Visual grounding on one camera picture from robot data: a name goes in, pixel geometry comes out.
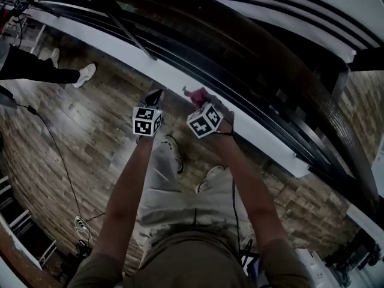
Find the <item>person's left forearm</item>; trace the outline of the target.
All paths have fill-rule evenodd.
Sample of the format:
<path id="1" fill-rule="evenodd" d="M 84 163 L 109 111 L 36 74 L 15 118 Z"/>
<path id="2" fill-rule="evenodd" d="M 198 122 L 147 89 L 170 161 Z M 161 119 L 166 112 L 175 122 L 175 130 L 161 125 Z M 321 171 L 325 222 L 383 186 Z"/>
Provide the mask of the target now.
<path id="1" fill-rule="evenodd" d="M 120 268 L 124 265 L 134 229 L 153 142 L 153 137 L 139 139 L 113 188 L 103 225 L 92 251 L 94 254 L 115 259 Z"/>

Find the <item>person's right forearm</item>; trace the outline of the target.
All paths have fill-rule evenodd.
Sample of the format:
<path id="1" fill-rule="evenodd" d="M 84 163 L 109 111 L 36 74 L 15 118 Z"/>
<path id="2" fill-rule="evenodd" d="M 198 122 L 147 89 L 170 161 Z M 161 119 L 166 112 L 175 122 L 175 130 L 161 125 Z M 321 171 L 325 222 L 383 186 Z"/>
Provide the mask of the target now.
<path id="1" fill-rule="evenodd" d="M 263 251 L 276 240 L 287 243 L 287 234 L 267 186 L 259 173 L 252 168 L 234 138 L 230 135 L 214 134 L 212 143 L 234 178 L 254 229 L 258 249 Z"/>

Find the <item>white cardboard box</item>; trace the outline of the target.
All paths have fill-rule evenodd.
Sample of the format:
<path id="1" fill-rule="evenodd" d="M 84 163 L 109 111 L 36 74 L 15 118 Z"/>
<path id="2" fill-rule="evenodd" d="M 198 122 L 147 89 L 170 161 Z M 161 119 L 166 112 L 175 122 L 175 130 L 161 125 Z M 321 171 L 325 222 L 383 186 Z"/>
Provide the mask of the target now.
<path id="1" fill-rule="evenodd" d="M 310 273 L 315 288 L 333 288 L 326 274 L 325 265 L 315 251 L 310 252 L 305 248 L 297 248 L 296 253 Z"/>

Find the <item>white metal rack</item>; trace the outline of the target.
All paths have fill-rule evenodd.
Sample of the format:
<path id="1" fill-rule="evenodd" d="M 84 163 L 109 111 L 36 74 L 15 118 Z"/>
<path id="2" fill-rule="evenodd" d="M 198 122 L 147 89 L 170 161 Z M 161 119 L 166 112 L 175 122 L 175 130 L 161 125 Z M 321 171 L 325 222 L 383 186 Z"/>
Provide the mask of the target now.
<path id="1" fill-rule="evenodd" d="M 16 200 L 8 176 L 0 176 L 0 226 L 12 239 L 15 248 L 38 269 L 43 269 L 57 249 L 56 241 L 39 228 L 31 212 Z"/>

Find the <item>person's right hand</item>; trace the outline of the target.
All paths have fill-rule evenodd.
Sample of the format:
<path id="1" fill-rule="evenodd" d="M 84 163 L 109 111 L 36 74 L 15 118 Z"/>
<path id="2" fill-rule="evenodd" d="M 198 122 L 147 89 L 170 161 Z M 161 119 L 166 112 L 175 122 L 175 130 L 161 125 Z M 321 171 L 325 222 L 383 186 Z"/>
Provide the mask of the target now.
<path id="1" fill-rule="evenodd" d="M 214 95 L 208 95 L 209 102 L 222 114 L 223 120 L 220 122 L 216 132 L 228 136 L 233 135 L 233 124 L 235 114 L 230 111 L 222 102 Z"/>

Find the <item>person's white shoe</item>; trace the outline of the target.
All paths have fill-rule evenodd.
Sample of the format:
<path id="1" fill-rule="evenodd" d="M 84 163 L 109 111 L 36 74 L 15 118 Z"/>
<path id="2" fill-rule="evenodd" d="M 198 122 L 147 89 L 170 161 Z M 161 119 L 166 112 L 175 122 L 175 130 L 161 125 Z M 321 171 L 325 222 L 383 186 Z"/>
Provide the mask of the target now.
<path id="1" fill-rule="evenodd" d="M 214 166 L 213 168 L 211 168 L 205 178 L 203 179 L 203 181 L 201 181 L 196 187 L 195 187 L 195 193 L 200 193 L 202 192 L 203 190 L 207 189 L 210 185 L 210 183 L 214 180 L 214 178 L 221 174 L 222 172 L 224 172 L 226 169 L 221 166 L 221 165 L 217 165 L 217 166 Z"/>
<path id="2" fill-rule="evenodd" d="M 181 158 L 176 141 L 172 136 L 165 136 L 162 143 L 165 143 L 169 146 L 173 154 L 173 158 L 177 162 L 177 174 L 181 174 L 184 171 L 184 161 Z"/>

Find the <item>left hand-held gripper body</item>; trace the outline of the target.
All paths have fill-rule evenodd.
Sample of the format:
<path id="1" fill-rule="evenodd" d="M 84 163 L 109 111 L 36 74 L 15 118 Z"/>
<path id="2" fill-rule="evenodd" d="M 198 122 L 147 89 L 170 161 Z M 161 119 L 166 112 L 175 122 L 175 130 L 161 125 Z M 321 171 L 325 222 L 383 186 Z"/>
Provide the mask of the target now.
<path id="1" fill-rule="evenodd" d="M 163 111 L 146 107 L 133 109 L 133 134 L 154 137 L 161 126 Z"/>

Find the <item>white power strip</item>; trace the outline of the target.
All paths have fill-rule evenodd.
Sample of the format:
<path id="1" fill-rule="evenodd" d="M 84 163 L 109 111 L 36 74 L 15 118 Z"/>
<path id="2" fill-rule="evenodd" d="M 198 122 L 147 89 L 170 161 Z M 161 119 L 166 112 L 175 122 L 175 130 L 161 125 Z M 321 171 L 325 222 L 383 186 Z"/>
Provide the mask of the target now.
<path id="1" fill-rule="evenodd" d="M 77 233 L 78 237 L 81 240 L 89 244 L 93 243 L 92 229 L 87 224 L 87 222 L 79 215 L 76 216 L 74 219 L 74 231 Z"/>

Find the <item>person's olive shirt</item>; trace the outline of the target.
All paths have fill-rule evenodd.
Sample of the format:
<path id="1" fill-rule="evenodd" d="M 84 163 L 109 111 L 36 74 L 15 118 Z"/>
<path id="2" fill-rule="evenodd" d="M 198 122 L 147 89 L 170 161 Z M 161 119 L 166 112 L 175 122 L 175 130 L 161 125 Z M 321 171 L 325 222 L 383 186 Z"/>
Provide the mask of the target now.
<path id="1" fill-rule="evenodd" d="M 270 288 L 314 288 L 306 267 L 284 241 L 267 245 L 260 257 Z M 186 231 L 162 239 L 142 267 L 124 278 L 115 259 L 93 254 L 68 288 L 255 288 L 223 238 Z"/>

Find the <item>dark wooden handrail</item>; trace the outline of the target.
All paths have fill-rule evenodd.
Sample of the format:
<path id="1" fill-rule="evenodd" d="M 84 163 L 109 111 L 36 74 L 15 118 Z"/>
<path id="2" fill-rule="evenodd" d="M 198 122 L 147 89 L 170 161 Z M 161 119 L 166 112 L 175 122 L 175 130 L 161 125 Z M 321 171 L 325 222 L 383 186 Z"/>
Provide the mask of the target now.
<path id="1" fill-rule="evenodd" d="M 117 40 L 128 59 L 167 66 L 162 84 L 206 88 L 235 112 L 235 131 L 259 125 L 364 212 L 380 197 L 345 114 L 286 46 L 214 0 L 0 0 L 13 14 L 37 10 Z"/>

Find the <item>person's light trousers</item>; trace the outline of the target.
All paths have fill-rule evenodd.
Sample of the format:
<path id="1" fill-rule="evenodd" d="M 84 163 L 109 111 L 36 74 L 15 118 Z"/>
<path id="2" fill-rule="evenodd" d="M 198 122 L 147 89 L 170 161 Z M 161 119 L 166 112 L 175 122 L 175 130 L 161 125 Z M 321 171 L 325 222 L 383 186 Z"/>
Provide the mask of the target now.
<path id="1" fill-rule="evenodd" d="M 229 169 L 217 175 L 200 193 L 182 192 L 177 162 L 169 146 L 161 143 L 149 160 L 137 211 L 133 238 L 143 248 L 172 229 L 200 226 L 246 243 L 251 237 L 248 215 L 238 191 L 232 188 Z"/>

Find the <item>dark wooden stair banister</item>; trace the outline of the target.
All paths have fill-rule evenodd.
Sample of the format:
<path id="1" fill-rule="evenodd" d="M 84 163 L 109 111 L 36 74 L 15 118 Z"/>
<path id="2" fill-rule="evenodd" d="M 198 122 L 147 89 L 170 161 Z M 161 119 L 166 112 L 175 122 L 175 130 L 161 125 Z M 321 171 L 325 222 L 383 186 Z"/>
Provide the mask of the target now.
<path id="1" fill-rule="evenodd" d="M 384 0 L 216 0 L 303 37 L 353 71 L 384 70 Z"/>

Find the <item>brown curved wooden ledge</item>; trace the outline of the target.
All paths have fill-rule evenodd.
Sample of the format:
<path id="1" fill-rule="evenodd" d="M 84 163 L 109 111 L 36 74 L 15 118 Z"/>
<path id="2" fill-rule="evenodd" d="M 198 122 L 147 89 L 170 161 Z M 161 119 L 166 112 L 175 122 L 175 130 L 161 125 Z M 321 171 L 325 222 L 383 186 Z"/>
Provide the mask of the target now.
<path id="1" fill-rule="evenodd" d="M 39 270 L 24 254 L 19 252 L 9 236 L 1 234 L 0 258 L 27 288 L 63 288 L 50 274 Z"/>

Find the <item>pink cloth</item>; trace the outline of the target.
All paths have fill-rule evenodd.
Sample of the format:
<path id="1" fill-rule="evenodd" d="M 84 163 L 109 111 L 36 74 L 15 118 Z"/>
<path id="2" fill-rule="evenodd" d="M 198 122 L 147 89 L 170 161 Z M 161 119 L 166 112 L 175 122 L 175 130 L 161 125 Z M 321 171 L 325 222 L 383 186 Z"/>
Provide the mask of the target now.
<path id="1" fill-rule="evenodd" d="M 209 101 L 208 98 L 208 92 L 205 90 L 205 88 L 200 88 L 195 91 L 188 91 L 186 87 L 184 86 L 182 89 L 184 95 L 190 99 L 192 104 L 197 108 L 201 108 L 204 106 L 205 103 Z"/>

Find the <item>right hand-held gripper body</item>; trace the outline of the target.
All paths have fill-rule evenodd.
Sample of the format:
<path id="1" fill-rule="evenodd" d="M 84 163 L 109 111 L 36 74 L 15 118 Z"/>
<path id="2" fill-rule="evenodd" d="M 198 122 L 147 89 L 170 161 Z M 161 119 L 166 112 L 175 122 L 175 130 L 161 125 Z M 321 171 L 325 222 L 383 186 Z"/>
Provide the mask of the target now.
<path id="1" fill-rule="evenodd" d="M 199 110 L 187 117 L 187 125 L 194 135 L 201 139 L 217 131 L 223 115 L 211 103 L 205 103 Z"/>

